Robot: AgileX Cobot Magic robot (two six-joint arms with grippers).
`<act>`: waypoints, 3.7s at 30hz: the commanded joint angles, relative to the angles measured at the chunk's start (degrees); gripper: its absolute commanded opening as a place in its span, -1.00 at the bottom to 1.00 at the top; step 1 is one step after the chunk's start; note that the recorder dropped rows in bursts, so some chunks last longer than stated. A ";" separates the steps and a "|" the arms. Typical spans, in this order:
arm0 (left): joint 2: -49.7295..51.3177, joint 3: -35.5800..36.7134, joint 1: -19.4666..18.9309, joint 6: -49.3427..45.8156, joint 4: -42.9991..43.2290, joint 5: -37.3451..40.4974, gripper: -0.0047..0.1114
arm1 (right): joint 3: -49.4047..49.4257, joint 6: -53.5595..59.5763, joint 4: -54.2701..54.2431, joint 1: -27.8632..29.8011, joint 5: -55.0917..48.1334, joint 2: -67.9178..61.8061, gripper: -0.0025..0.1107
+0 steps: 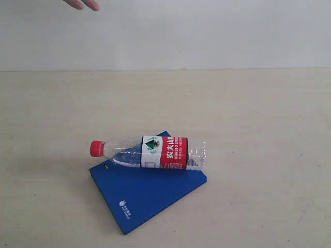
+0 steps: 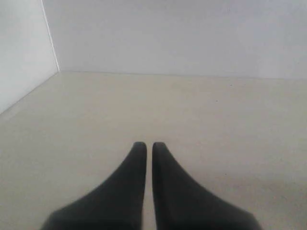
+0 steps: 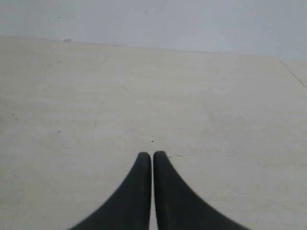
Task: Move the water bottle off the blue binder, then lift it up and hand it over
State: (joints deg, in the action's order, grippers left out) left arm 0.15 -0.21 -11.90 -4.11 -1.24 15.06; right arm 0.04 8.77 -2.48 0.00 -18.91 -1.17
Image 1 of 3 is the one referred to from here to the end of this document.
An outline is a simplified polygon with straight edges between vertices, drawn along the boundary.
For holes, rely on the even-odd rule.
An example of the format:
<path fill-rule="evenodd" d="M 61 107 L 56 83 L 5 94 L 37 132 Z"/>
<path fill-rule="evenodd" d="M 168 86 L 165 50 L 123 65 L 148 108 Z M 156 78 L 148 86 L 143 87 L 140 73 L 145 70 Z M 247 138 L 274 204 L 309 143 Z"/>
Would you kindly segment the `person's bare hand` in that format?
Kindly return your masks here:
<path fill-rule="evenodd" d="M 76 10 L 82 10 L 85 6 L 93 11 L 100 10 L 100 6 L 95 0 L 63 0 L 63 1 Z"/>

